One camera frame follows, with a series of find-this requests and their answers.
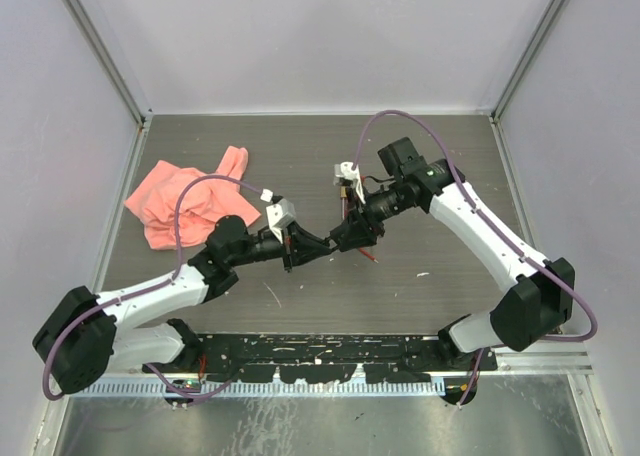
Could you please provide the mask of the black padlock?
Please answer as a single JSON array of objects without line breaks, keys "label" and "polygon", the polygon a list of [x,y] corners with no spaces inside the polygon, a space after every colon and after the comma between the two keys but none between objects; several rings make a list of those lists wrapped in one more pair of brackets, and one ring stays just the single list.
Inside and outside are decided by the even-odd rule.
[{"label": "black padlock", "polygon": [[331,235],[329,235],[326,239],[325,242],[327,243],[328,248],[332,251],[340,251],[341,250],[341,241],[339,239],[335,239],[333,238]]}]

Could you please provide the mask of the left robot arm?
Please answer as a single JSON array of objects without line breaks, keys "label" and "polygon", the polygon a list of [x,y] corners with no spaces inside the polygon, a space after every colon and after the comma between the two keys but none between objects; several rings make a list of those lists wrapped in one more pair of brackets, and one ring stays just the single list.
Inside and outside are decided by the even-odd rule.
[{"label": "left robot arm", "polygon": [[290,217],[252,234],[240,217],[226,216],[201,251],[166,275],[98,294],[73,288],[32,341],[44,363],[43,393],[57,401],[106,372],[147,363],[191,371],[200,360],[198,337],[184,323],[148,327],[147,322],[223,295],[238,282],[238,266],[279,259],[291,270],[333,251],[329,240]]}]

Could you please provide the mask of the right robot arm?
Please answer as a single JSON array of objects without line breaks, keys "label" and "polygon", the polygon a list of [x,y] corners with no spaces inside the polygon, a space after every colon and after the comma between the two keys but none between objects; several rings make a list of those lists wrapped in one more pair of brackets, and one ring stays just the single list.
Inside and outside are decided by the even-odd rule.
[{"label": "right robot arm", "polygon": [[551,261],[527,245],[482,203],[461,172],[444,159],[427,162],[410,139],[387,145],[378,156],[391,181],[375,192],[365,191],[353,163],[334,167],[334,182],[347,195],[344,220],[330,233],[338,250],[375,245],[385,220],[419,208],[466,245],[502,293],[495,308],[464,315],[439,331],[444,366],[462,369],[474,352],[489,347],[521,352],[571,317],[575,270],[566,259]]}]

